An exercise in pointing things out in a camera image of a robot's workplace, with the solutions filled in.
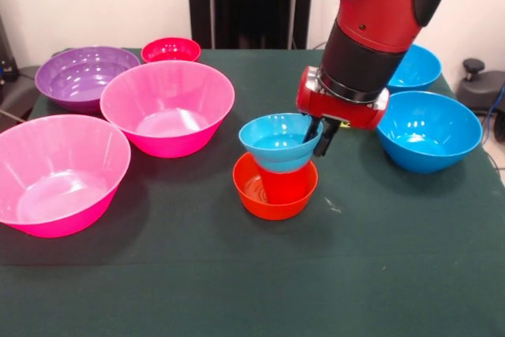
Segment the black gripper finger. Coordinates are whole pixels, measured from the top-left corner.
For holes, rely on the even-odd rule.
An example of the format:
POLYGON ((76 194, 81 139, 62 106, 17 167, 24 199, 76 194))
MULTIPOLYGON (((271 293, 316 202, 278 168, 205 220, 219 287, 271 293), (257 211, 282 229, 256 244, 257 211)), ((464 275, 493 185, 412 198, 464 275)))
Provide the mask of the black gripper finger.
POLYGON ((312 141, 312 140, 315 140, 316 142, 318 142, 320 139, 320 137, 319 137, 320 126, 321 126, 321 118, 312 116, 303 142, 308 143, 309 141, 312 141))
POLYGON ((334 119, 326 119, 324 131, 321 135, 321 138, 314 149, 315 157, 322 157, 326 155, 326 152, 333 140, 335 134, 339 131, 340 121, 334 119))

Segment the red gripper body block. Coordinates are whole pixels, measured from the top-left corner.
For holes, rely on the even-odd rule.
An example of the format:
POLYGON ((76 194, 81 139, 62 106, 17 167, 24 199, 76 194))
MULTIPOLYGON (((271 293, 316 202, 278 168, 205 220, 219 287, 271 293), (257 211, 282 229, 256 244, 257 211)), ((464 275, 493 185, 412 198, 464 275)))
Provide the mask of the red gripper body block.
POLYGON ((375 129, 379 125, 389 104, 387 88, 372 103, 352 103, 332 95, 322 85, 318 74, 316 67, 307 66, 301 75, 296 98, 301 113, 346 122, 358 129, 375 129))

